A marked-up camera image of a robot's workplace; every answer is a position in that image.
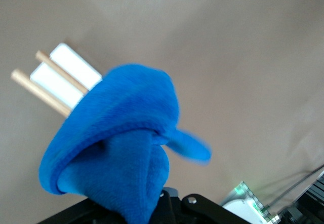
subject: white foam block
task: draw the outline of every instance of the white foam block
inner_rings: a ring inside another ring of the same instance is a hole
[[[50,53],[50,58],[88,90],[91,90],[102,80],[101,75],[65,43],[60,43]],[[83,94],[78,89],[44,62],[30,75],[30,79],[63,101],[71,109],[83,98]]]

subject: black cable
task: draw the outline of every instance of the black cable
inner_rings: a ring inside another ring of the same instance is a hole
[[[293,190],[295,187],[297,187],[299,184],[301,184],[302,182],[304,182],[306,179],[308,179],[311,175],[315,174],[317,171],[319,171],[320,169],[322,169],[324,167],[324,164],[317,167],[315,170],[311,171],[310,173],[308,173],[305,177],[303,177],[301,180],[299,180],[297,183],[295,183],[294,185],[292,185],[290,188],[288,188],[287,190],[285,190],[281,195],[279,195],[277,198],[275,198],[273,201],[271,201],[268,205],[264,206],[264,210],[265,209],[269,209],[270,207],[272,207],[275,203],[277,203],[283,196],[285,196],[286,194],[288,194],[291,190]]]

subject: white plastic part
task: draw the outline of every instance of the white plastic part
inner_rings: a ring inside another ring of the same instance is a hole
[[[250,199],[233,200],[226,203],[223,208],[248,221],[251,224],[267,224],[268,222],[262,217],[254,207],[255,201]]]
[[[90,66],[78,53],[65,43],[60,43],[51,53],[50,58],[77,79],[88,90],[102,80],[101,75]],[[73,109],[83,98],[83,94],[67,80],[41,63],[30,75],[30,79]]]

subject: beige wall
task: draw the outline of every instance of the beige wall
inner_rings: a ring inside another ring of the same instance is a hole
[[[181,197],[219,202],[244,180],[267,204],[324,162],[324,0],[0,0],[0,30],[0,223],[36,223],[81,199],[40,187],[64,119],[9,79],[60,42],[101,73],[136,61],[170,74],[180,126],[214,151],[207,167],[168,151],[167,185]]]

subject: wooden dowel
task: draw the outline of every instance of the wooden dowel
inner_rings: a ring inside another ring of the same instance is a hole
[[[79,91],[81,91],[84,95],[87,94],[88,90],[84,85],[82,85],[79,81],[73,78],[68,72],[66,72],[63,68],[57,65],[50,57],[42,51],[38,51],[36,53],[36,59],[39,62],[46,63],[49,67],[51,67],[54,71],[56,71],[60,76],[69,81],[74,87],[76,87]]]
[[[65,103],[57,99],[55,96],[50,94],[35,82],[31,81],[29,79],[29,76],[21,70],[15,69],[11,73],[11,79],[37,96],[40,100],[51,106],[54,110],[59,112],[64,117],[67,118],[70,115],[71,109]]]

